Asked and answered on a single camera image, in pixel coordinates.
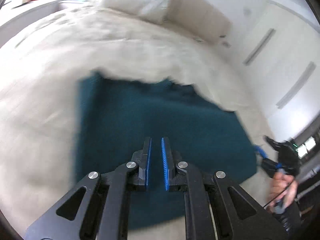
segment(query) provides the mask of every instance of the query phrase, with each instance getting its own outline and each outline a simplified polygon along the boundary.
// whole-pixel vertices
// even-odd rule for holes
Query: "beige headboard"
[[[172,0],[167,17],[210,43],[227,35],[231,27],[229,19],[205,0]]]

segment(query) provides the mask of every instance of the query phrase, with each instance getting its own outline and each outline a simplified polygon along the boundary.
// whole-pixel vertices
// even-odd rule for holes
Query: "human hand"
[[[284,175],[280,172],[276,172],[271,182],[269,200],[273,199],[280,192],[282,192],[285,189],[285,187],[287,187],[293,180],[294,180],[294,176]],[[286,189],[279,197],[277,197],[274,201],[272,201],[269,204],[269,209],[273,211],[275,201],[280,200],[283,197],[284,197],[284,208],[287,208],[288,206],[290,206],[297,194],[297,187],[298,187],[297,181],[292,182],[292,184],[288,189]]]

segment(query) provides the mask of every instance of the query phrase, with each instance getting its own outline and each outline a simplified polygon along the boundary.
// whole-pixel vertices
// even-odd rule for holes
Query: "mattress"
[[[236,111],[251,142],[276,157],[262,140],[272,136],[267,122],[237,72],[174,24],[84,4],[31,24],[0,58],[0,208],[21,235],[74,183],[77,82],[94,69],[112,79],[193,84],[207,101]],[[265,204],[269,178],[260,168],[241,186]],[[128,238],[151,235],[184,239],[184,219]]]

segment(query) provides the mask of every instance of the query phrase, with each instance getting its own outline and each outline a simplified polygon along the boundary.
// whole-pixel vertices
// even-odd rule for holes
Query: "green object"
[[[142,149],[146,136],[152,138],[149,190],[132,194],[129,228],[184,215],[183,194],[165,191],[163,136],[202,171],[222,170],[239,183],[256,172],[254,148],[235,113],[204,100],[191,85],[110,80],[95,73],[80,82],[79,92],[77,181],[91,171],[113,171]]]

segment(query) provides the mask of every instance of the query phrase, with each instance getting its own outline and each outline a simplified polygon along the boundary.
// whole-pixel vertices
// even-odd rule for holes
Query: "silver screw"
[[[179,163],[178,163],[178,166],[179,166],[179,168],[186,168],[186,167],[188,167],[188,163],[186,163],[186,162],[179,162]]]
[[[219,179],[223,179],[226,174],[223,172],[223,171],[217,171],[216,172],[216,176],[219,178]]]
[[[90,179],[95,179],[95,178],[97,178],[99,176],[99,173],[97,173],[96,171],[91,171],[90,173],[89,173],[89,175],[88,175],[88,177],[90,178]]]
[[[137,166],[137,164],[135,162],[128,162],[127,163],[128,168],[134,168],[135,166]]]

